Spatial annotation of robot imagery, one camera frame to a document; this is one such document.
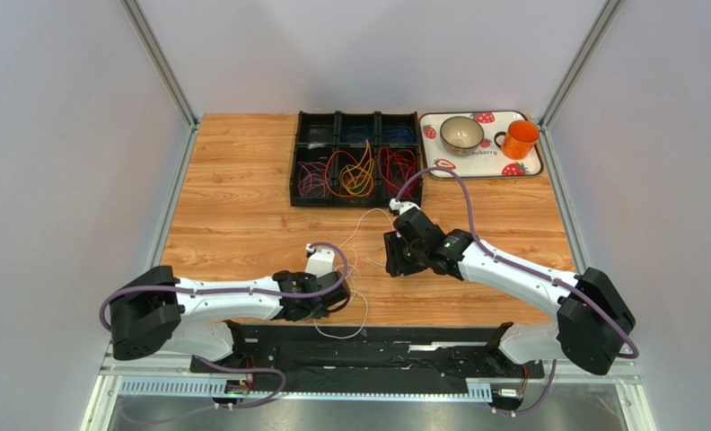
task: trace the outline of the black plastic organizer tray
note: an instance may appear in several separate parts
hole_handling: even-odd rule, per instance
[[[422,169],[420,133],[416,112],[300,112],[289,181],[292,206],[388,206],[408,179],[408,172]],[[354,160],[362,160],[367,139],[373,168],[354,170]],[[354,172],[350,180],[340,175],[343,170]],[[367,172],[369,180],[363,178]],[[359,180],[350,182],[354,176]],[[424,181],[420,178],[401,200],[421,205],[423,188]]]

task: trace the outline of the wood grain surface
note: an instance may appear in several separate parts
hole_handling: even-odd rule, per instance
[[[368,208],[289,205],[297,115],[206,115],[162,258],[175,275],[243,280],[305,268],[305,244],[342,243]],[[496,247],[542,265],[573,268],[547,173],[537,177],[468,180],[478,234]],[[464,199],[453,180],[426,176],[422,208],[445,231],[469,230]],[[381,212],[367,215],[345,248],[356,262],[351,287],[369,300],[370,325],[498,326],[547,317],[491,287],[425,271],[390,278]],[[353,299],[321,323],[360,323],[364,304]]]

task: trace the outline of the robotic arm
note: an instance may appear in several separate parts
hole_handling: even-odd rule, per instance
[[[176,278],[172,267],[150,269],[101,307],[101,321],[106,305],[110,308],[114,358],[126,361],[163,350],[224,362],[243,342],[239,325],[226,320],[300,321],[341,310],[350,289],[333,269],[334,252],[310,246],[307,251],[304,272],[248,281],[205,282]]]
[[[385,268],[392,277],[430,268],[438,275],[495,287],[552,318],[532,325],[502,325],[488,344],[508,360],[524,364],[568,358],[590,373],[605,375],[621,356],[625,339],[589,302],[625,334],[634,329],[635,318],[603,272],[588,268],[578,275],[542,267],[483,241],[482,250],[473,235],[460,229],[445,233],[413,203],[393,200],[391,209],[399,215],[393,223],[396,231],[384,235]]]

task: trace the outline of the mug handle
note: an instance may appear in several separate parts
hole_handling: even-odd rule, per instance
[[[507,132],[498,132],[494,135],[494,144],[496,144],[499,149],[502,149],[502,145],[496,141],[500,136],[507,136]]]

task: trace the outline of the orange mug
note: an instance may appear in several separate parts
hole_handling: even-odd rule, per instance
[[[497,142],[500,136],[505,137],[502,144]],[[506,132],[499,132],[494,135],[494,143],[502,149],[507,157],[520,160],[528,155],[528,152],[539,140],[539,129],[535,124],[524,119],[513,121]]]

